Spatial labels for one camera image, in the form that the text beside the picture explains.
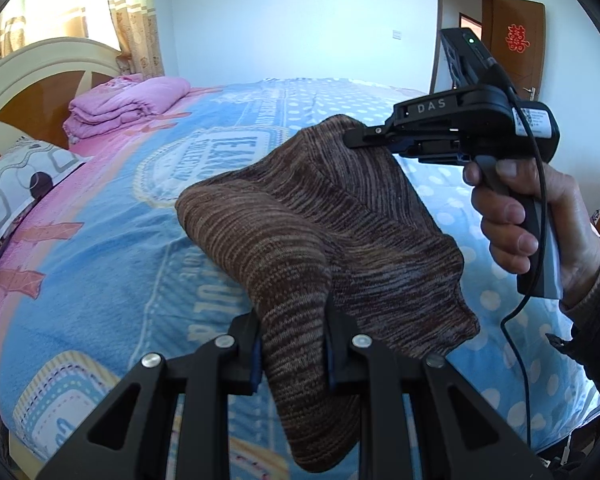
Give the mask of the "right hand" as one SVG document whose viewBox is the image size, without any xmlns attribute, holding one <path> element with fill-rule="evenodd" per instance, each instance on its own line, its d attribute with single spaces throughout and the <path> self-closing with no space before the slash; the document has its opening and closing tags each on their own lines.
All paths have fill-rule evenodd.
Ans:
<svg viewBox="0 0 600 480">
<path fill-rule="evenodd" d="M 559 252 L 562 306 L 574 307 L 591 290 L 600 272 L 600 234 L 595 232 L 576 180 L 533 159 L 499 160 L 498 180 L 510 194 L 496 192 L 474 162 L 464 169 L 472 187 L 471 203 L 482 215 L 481 229 L 494 261 L 505 271 L 525 274 L 539 249 L 541 215 L 533 203 L 544 196 L 554 220 Z"/>
</svg>

